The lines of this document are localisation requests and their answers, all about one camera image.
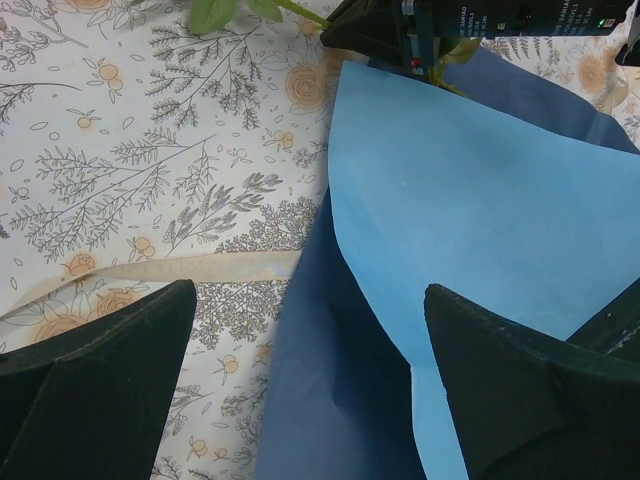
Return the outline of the pink rose stem long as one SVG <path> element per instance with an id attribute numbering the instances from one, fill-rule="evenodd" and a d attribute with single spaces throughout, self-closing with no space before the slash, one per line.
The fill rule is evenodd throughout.
<path id="1" fill-rule="evenodd" d="M 312 12 L 296 1 L 290 0 L 194 0 L 191 2 L 189 24 L 194 34 L 208 34 L 224 29 L 238 12 L 252 15 L 270 22 L 283 21 L 283 12 L 288 11 L 310 20 L 321 30 L 330 23 L 326 18 Z"/>

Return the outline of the small pink bud stem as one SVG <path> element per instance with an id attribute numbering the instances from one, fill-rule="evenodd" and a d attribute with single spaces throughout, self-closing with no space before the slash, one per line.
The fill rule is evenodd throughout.
<path id="1" fill-rule="evenodd" d="M 482 37 L 440 38 L 436 63 L 428 69 L 426 82 L 442 90 L 465 97 L 465 94 L 457 87 L 445 80 L 446 67 L 467 63 L 474 56 L 482 41 Z"/>

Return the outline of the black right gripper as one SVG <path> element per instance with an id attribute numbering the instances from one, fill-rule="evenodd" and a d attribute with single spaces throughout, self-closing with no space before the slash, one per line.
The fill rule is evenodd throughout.
<path id="1" fill-rule="evenodd" d="M 325 48 L 349 50 L 425 75 L 460 41 L 460 2 L 344 0 L 320 35 Z"/>

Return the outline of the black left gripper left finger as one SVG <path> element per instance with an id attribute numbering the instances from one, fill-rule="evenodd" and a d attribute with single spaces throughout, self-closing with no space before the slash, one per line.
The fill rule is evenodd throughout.
<path id="1" fill-rule="evenodd" d="M 175 281 L 2 355 L 2 478 L 150 478 L 195 309 Z"/>

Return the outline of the cream ribbon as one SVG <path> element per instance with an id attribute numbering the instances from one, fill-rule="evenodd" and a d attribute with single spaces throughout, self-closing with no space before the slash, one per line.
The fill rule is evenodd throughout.
<path id="1" fill-rule="evenodd" d="M 80 281 L 87 276 L 150 282 L 173 282 L 176 280 L 191 280 L 195 283 L 284 281 L 293 275 L 300 256 L 299 250 L 227 252 L 92 269 L 58 280 L 46 279 L 17 297 L 8 307 L 3 307 L 1 314 L 11 314 L 54 290 Z"/>

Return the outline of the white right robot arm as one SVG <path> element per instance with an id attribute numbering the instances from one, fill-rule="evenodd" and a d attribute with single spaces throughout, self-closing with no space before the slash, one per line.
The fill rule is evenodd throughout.
<path id="1" fill-rule="evenodd" d="M 639 64 L 637 1 L 343 1 L 321 33 L 326 48 L 357 52 L 412 75 L 451 61 L 464 40 L 608 36 L 634 11 L 621 66 Z"/>

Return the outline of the blue wrapping paper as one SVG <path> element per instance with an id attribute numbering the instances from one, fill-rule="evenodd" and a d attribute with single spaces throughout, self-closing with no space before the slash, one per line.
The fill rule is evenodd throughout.
<path id="1" fill-rule="evenodd" d="M 472 479 L 428 286 L 567 340 L 639 279 L 638 149 L 613 118 L 515 69 L 454 67 L 463 97 L 343 66 L 328 190 L 280 313 L 257 478 Z"/>

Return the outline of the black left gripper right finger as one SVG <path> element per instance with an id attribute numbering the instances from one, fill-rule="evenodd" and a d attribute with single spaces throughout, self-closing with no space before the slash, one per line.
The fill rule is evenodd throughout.
<path id="1" fill-rule="evenodd" d="M 559 340 L 438 285 L 425 320 L 472 479 L 635 479 L 639 362 Z"/>

